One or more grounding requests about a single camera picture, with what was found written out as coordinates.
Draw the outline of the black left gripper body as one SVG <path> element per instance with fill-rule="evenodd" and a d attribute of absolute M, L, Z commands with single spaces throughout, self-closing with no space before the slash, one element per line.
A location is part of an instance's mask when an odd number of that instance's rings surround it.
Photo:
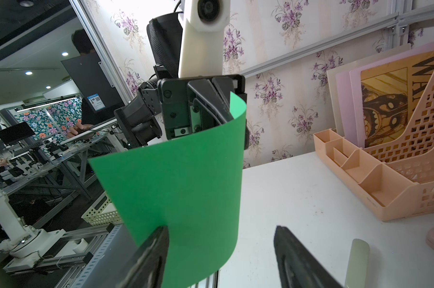
<path fill-rule="evenodd" d="M 193 104 L 195 95 L 187 88 L 188 82 L 192 80 L 211 78 L 231 78 L 234 85 L 232 93 L 247 102 L 245 77 L 239 74 L 162 79 L 158 83 L 158 97 L 168 140 L 181 139 L 222 125 L 218 124 L 201 105 Z"/>

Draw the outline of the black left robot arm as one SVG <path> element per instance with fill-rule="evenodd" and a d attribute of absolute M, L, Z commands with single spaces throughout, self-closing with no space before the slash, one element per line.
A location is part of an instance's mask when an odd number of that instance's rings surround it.
<path fill-rule="evenodd" d="M 240 74 L 179 75 L 180 15 L 175 12 L 149 21 L 155 76 L 141 83 L 136 97 L 114 112 L 131 148 L 146 146 L 161 136 L 172 140 L 226 124 L 233 120 L 231 93 L 247 100 L 245 77 Z"/>

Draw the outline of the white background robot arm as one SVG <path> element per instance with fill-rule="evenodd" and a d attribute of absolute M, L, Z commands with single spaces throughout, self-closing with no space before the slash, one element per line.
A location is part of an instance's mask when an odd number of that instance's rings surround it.
<path fill-rule="evenodd" d="M 9 274 L 64 270 L 59 288 L 159 288 L 169 248 L 166 226 L 137 247 L 123 224 L 47 232 L 26 225 L 0 190 L 0 225 L 7 239 L 0 250 L 13 259 Z"/>

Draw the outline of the green square paper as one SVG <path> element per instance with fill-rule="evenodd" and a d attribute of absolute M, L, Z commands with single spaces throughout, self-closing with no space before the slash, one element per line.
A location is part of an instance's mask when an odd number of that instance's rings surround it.
<path fill-rule="evenodd" d="M 168 228 L 166 288 L 207 278 L 236 247 L 246 103 L 235 94 L 230 112 L 221 126 L 90 160 L 136 244 Z"/>

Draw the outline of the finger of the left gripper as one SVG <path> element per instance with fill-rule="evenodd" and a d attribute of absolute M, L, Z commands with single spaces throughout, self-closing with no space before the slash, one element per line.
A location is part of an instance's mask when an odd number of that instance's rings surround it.
<path fill-rule="evenodd" d="M 187 88 L 195 95 L 193 104 L 201 105 L 218 124 L 233 120 L 230 112 L 230 94 L 234 92 L 231 78 L 196 79 Z"/>

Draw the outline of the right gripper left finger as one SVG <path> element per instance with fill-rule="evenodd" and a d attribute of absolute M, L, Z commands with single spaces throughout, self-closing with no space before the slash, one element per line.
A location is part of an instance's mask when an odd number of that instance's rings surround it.
<path fill-rule="evenodd" d="M 114 278 L 115 288 L 160 288 L 170 244 L 167 226 L 159 226 Z"/>

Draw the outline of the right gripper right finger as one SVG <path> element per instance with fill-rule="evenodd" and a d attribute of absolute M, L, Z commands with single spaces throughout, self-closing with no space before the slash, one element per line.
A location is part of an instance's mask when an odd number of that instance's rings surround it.
<path fill-rule="evenodd" d="M 341 287 L 287 227 L 276 227 L 273 243 L 283 288 Z"/>

